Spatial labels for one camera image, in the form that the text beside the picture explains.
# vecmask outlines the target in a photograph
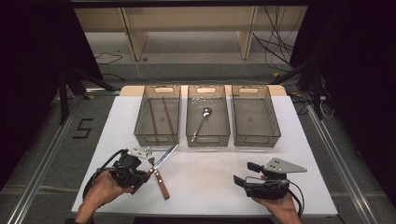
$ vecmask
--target knife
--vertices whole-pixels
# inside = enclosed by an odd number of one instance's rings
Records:
[[[178,147],[178,144],[176,144],[175,146],[170,147],[165,154],[163,154],[163,156],[155,163],[155,165],[153,167],[151,167],[151,169],[149,169],[149,171],[146,173],[146,177],[150,178],[151,175],[158,169],[158,167],[160,167],[160,165],[163,163],[163,161],[166,160],[166,158],[169,157],[169,155],[175,150],[175,148]],[[144,182],[142,181],[142,183],[132,186],[132,192],[131,194],[135,194],[137,192],[138,189],[140,189],[140,187],[142,187],[142,185],[144,184]]]

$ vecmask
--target wooden handle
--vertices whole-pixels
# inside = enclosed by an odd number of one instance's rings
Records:
[[[157,177],[158,184],[160,185],[161,191],[163,192],[163,198],[167,200],[170,198],[168,189],[166,188],[165,184],[163,183],[163,178],[160,175],[160,172],[156,170],[154,172],[155,177]]]
[[[149,178],[152,175],[152,173],[154,173],[154,171],[155,171],[154,168],[149,169],[149,171],[146,173],[146,176]],[[137,190],[140,189],[140,187],[142,187],[143,184],[144,182],[133,186],[131,194],[135,194]]]

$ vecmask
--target bin handle cutout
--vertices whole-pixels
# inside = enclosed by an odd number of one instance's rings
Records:
[[[157,87],[154,91],[157,93],[172,93],[174,89],[172,87]]]
[[[241,93],[257,93],[259,92],[259,88],[241,88],[239,89]]]
[[[216,92],[216,88],[213,87],[201,87],[197,88],[198,93],[213,93]]]

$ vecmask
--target wrist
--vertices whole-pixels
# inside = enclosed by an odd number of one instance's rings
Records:
[[[282,224],[301,224],[302,223],[296,212],[291,212],[291,213],[282,215],[282,217],[280,217],[280,221]]]
[[[75,221],[81,224],[90,223],[97,208],[97,206],[92,205],[91,203],[82,203],[78,209]]]

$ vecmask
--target gray floor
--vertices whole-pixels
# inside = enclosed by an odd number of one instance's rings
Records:
[[[131,60],[122,35],[113,35],[112,39],[105,35],[87,34],[87,36],[95,55],[110,52],[123,56],[121,60],[114,63],[100,64],[103,74],[109,74],[104,75],[105,81],[115,87],[169,82],[190,84],[198,81],[200,83],[216,81],[222,84],[252,83],[252,81],[268,83],[274,79],[274,72],[277,72],[265,63],[265,53],[255,41],[252,44],[249,60],[241,60],[236,39],[231,33],[152,34],[148,38],[142,60],[137,63]],[[98,62],[106,63],[104,60],[109,62],[113,59],[101,58]],[[274,63],[278,68],[288,69],[285,64],[271,59],[270,54],[267,54],[267,62]],[[283,84],[287,92],[297,91],[295,87],[297,80],[298,76]],[[90,82],[84,82],[84,84],[87,88],[96,87]],[[38,167],[42,166],[40,162],[48,155],[48,151],[56,151],[56,153],[49,163],[48,170],[44,172],[44,178],[39,184],[36,195],[31,198],[31,203],[26,204],[27,213],[22,223],[63,223],[65,218],[74,216],[70,212],[71,206],[76,199],[79,187],[84,184],[81,181],[90,164],[117,93],[94,91],[88,95],[91,97],[73,97],[70,92],[70,104],[75,105],[75,107],[72,106],[72,110],[73,108],[76,110],[70,123],[64,126],[59,125],[60,102],[57,98],[54,99],[32,143],[31,150],[25,153],[0,193],[0,223],[7,223],[17,202],[31,183],[32,176],[37,176],[35,172]],[[295,108],[296,113],[303,113],[307,109],[302,103],[295,103]],[[82,119],[92,119],[84,122],[84,125],[92,130],[88,138],[75,139],[74,136],[85,134],[85,132],[78,131],[78,125]],[[306,114],[299,115],[299,119],[340,217],[348,224],[367,223],[363,221],[364,218],[361,218],[361,212],[354,204],[354,197],[348,191],[343,176],[337,171],[337,162],[333,160],[329,149],[326,148],[326,143],[318,132],[312,114],[308,111]],[[329,132],[336,150],[345,161],[362,196],[369,203],[377,223],[396,223],[395,208],[375,181],[364,159],[356,154],[357,149],[339,119],[336,116],[332,119],[324,119],[321,125]],[[57,132],[63,129],[62,141],[52,142]],[[340,217],[303,217],[303,222],[342,223]],[[123,224],[133,223],[133,220],[133,217],[123,216],[95,217],[97,223]]]

